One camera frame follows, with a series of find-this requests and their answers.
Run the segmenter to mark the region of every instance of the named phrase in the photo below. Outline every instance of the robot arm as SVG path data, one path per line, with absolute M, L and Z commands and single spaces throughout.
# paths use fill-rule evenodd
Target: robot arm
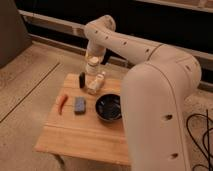
M 88 23 L 87 53 L 108 48 L 134 64 L 121 87 L 121 110 L 133 171 L 190 171 L 182 105 L 198 86 L 201 69 L 190 54 L 172 46 L 115 33 L 103 16 Z

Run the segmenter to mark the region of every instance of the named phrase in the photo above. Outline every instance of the wooden tabletop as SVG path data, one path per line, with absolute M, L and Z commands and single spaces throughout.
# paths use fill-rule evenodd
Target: wooden tabletop
M 86 82 L 93 78 L 86 77 Z M 106 123 L 95 111 L 96 100 L 103 94 L 120 94 L 121 81 L 106 78 L 97 95 L 89 95 L 79 89 L 78 75 L 69 74 L 52 107 L 35 149 L 59 155 L 79 157 L 121 165 L 130 165 L 122 120 Z M 62 94 L 69 99 L 63 107 L 62 115 L 57 113 L 58 99 Z M 74 113 L 74 98 L 86 99 L 86 114 Z

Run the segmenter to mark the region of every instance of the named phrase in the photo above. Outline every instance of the small block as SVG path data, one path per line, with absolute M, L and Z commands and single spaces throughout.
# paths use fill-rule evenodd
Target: small block
M 84 114 L 86 112 L 86 100 L 84 97 L 75 97 L 75 114 Z

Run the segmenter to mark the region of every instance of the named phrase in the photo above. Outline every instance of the bowl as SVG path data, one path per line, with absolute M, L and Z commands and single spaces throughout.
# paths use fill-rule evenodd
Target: bowl
M 96 101 L 96 112 L 104 121 L 115 121 L 122 117 L 120 96 L 116 94 L 105 94 Z

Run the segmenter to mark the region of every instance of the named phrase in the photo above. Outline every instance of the cable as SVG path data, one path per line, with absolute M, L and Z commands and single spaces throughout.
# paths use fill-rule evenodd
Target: cable
M 195 145 L 198 147 L 198 149 L 200 150 L 200 152 L 203 154 L 203 156 L 206 158 L 206 160 L 208 162 L 208 167 L 203 165 L 203 164 L 197 164 L 192 168 L 192 171 L 196 171 L 196 168 L 198 168 L 198 167 L 203 167 L 203 168 L 207 169 L 208 171 L 213 171 L 213 165 L 211 163 L 211 157 L 213 157 L 213 155 L 211 154 L 211 151 L 210 151 L 210 139 L 209 139 L 209 134 L 213 130 L 213 128 L 209 128 L 209 122 L 211 124 L 213 124 L 213 120 L 211 118 L 209 118 L 208 110 L 206 110 L 206 114 L 207 115 L 194 113 L 194 114 L 190 115 L 186 120 L 186 128 L 187 128 L 187 131 L 188 131 L 192 141 L 195 143 Z M 207 130 L 205 131 L 205 133 L 202 136 L 202 145 L 203 145 L 205 151 L 202 149 L 202 147 L 195 140 L 194 136 L 191 133 L 191 130 L 189 129 L 189 122 L 194 117 L 202 117 L 202 118 L 206 118 L 206 120 L 207 120 L 207 122 L 206 122 L 207 123 Z M 207 136 L 208 147 L 206 147 L 206 144 L 205 144 L 205 137 L 206 136 Z

